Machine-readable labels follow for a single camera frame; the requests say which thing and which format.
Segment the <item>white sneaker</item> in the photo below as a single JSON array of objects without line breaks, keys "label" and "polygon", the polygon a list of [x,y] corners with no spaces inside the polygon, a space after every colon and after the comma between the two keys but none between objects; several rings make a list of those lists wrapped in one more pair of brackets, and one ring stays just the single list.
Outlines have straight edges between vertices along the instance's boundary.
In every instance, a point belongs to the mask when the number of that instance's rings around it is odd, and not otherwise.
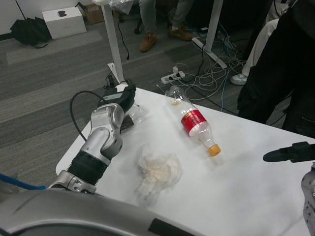
[{"label": "white sneaker", "polygon": [[230,78],[230,81],[235,85],[244,85],[247,81],[247,76],[243,74],[234,75]]}]

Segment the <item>transparent plastic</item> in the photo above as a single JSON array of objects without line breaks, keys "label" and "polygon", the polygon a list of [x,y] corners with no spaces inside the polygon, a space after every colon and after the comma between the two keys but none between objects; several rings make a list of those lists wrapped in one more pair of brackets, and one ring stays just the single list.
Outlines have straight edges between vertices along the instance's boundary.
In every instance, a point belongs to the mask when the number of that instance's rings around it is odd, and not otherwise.
[{"label": "transparent plastic", "polygon": [[211,156],[221,152],[215,143],[209,123],[199,110],[189,101],[185,93],[177,86],[172,86],[165,93],[167,101],[173,106],[175,112],[188,132],[189,136],[197,137],[207,148]]},{"label": "transparent plastic", "polygon": [[127,128],[123,128],[123,126],[125,125],[123,123],[121,134],[122,135],[129,134],[141,128],[141,123],[143,123],[143,121],[145,121],[148,118],[148,113],[149,111],[143,106],[133,104],[133,106],[127,111],[125,115],[130,117],[132,125],[126,124]]},{"label": "transparent plastic", "polygon": [[138,165],[143,174],[137,192],[139,200],[150,202],[157,194],[178,182],[182,166],[176,154],[155,154],[148,143],[140,147]]},{"label": "transparent plastic", "polygon": [[109,4],[109,6],[113,9],[116,9],[125,14],[129,14],[133,0],[93,0],[96,5],[105,5]]}]

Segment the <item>brown boot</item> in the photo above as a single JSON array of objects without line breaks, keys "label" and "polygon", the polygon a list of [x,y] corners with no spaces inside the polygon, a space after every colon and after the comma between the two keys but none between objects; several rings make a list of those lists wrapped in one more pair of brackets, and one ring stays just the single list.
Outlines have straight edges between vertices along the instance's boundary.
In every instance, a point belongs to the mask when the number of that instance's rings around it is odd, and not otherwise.
[{"label": "brown boot", "polygon": [[168,36],[171,38],[177,38],[182,41],[191,41],[192,33],[186,32],[183,26],[179,26],[177,30],[172,30],[172,27],[168,31]]},{"label": "brown boot", "polygon": [[151,33],[146,33],[145,39],[140,46],[140,52],[146,53],[150,51],[150,49],[153,48],[157,40],[158,38],[156,35],[153,35]]}]

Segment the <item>cardboard box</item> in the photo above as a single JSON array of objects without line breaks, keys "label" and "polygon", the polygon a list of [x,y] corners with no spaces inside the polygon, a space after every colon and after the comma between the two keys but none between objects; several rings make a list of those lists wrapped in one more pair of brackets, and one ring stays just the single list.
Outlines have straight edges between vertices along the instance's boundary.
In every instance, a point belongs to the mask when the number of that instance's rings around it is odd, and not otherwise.
[{"label": "cardboard box", "polygon": [[82,14],[77,7],[44,11],[43,17],[53,39],[65,38],[87,31]]},{"label": "cardboard box", "polygon": [[96,4],[89,4],[85,5],[85,16],[87,17],[90,25],[104,22],[104,16],[101,6],[98,6]]}]

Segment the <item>white wall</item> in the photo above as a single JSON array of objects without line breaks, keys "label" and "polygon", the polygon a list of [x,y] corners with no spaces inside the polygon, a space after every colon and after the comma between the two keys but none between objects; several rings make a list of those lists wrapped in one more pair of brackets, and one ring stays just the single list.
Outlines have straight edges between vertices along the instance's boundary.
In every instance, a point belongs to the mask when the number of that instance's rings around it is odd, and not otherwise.
[{"label": "white wall", "polygon": [[[60,8],[72,7],[79,0],[18,0],[22,11],[26,17],[35,16],[43,18],[42,11],[56,10]],[[15,0],[0,0],[0,34],[10,32],[11,26],[17,19],[23,19]],[[92,0],[80,0],[83,5],[90,4]]]}]

